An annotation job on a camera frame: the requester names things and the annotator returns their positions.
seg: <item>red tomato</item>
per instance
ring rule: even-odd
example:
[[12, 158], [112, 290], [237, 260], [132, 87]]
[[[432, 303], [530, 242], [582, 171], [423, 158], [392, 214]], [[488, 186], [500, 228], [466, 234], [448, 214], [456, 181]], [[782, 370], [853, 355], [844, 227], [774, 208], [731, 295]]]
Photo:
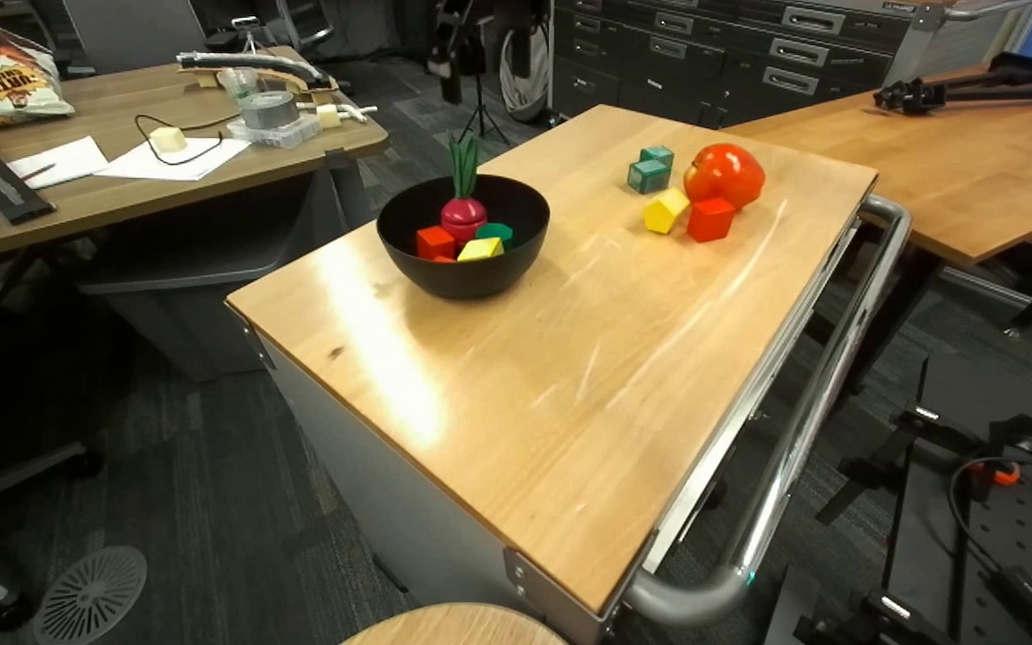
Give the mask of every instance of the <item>red tomato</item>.
[[691, 167], [685, 171], [687, 201], [724, 197], [736, 208], [745, 208], [763, 190], [763, 164], [736, 143], [710, 143], [694, 153]]

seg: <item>toy fruit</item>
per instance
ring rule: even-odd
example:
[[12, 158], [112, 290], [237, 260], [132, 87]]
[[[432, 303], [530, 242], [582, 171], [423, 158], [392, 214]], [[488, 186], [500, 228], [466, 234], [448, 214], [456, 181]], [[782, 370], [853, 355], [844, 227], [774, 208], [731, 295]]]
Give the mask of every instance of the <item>toy fruit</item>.
[[724, 197], [708, 197], [691, 205], [687, 236], [691, 241], [724, 241], [731, 234], [736, 205]]
[[736, 208], [745, 208], [763, 190], [763, 164], [739, 143], [710, 143], [694, 153], [685, 171], [687, 201], [724, 197]]
[[478, 190], [478, 164], [481, 164], [481, 141], [472, 131], [448, 143], [452, 161], [452, 201], [442, 208], [442, 228], [448, 228], [458, 242], [472, 241], [478, 228], [488, 221]]

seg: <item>fruit bowl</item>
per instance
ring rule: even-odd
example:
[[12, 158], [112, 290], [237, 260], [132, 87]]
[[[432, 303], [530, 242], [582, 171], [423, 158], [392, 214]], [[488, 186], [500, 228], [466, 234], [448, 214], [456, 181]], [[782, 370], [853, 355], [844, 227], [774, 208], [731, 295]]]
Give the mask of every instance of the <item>fruit bowl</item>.
[[512, 241], [500, 257], [432, 260], [415, 256], [415, 228], [442, 221], [442, 208], [452, 201], [452, 178], [415, 181], [393, 195], [378, 214], [378, 234], [392, 260], [434, 299], [494, 299], [516, 287], [540, 256], [552, 208], [534, 186], [507, 174], [478, 174], [472, 197], [488, 208], [488, 221], [507, 221], [512, 228]]

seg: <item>desk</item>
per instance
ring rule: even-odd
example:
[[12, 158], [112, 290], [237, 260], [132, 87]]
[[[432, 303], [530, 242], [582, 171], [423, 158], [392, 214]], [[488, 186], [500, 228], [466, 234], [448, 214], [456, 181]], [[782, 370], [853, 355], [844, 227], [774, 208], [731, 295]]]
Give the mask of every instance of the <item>desk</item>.
[[372, 227], [230, 295], [372, 553], [423, 601], [599, 638], [655, 571], [828, 284], [875, 171], [749, 141], [767, 190], [724, 242], [653, 236], [641, 147], [736, 141], [622, 107], [494, 158], [552, 227], [524, 284], [448, 303]]
[[1032, 104], [950, 104], [926, 119], [875, 112], [870, 94], [736, 125], [785, 147], [880, 167], [880, 195], [911, 208], [914, 256], [870, 327], [862, 370], [926, 284], [1032, 241]]
[[[233, 115], [233, 100], [226, 94], [188, 89], [195, 79], [195, 72], [159, 63], [66, 81], [66, 98], [79, 115], [0, 129], [0, 158], [26, 158], [79, 135], [94, 135], [107, 158], [119, 158], [139, 143], [132, 115], [155, 115], [181, 125]], [[343, 122], [341, 129], [330, 129], [301, 147], [250, 147], [200, 181], [89, 174], [47, 186], [43, 197], [55, 205], [51, 214], [26, 227], [9, 227], [0, 218], [0, 256], [83, 236], [102, 227], [159, 214], [220, 195], [293, 178], [312, 171], [330, 152], [370, 152], [385, 141], [387, 131], [378, 122]]]

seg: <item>wooden stool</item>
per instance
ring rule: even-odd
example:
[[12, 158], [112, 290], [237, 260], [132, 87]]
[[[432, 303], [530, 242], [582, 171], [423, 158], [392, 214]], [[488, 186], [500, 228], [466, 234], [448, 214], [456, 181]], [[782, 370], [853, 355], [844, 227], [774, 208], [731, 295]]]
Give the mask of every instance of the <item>wooden stool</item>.
[[427, 605], [348, 638], [343, 645], [564, 645], [545, 622], [507, 605], [448, 601]]

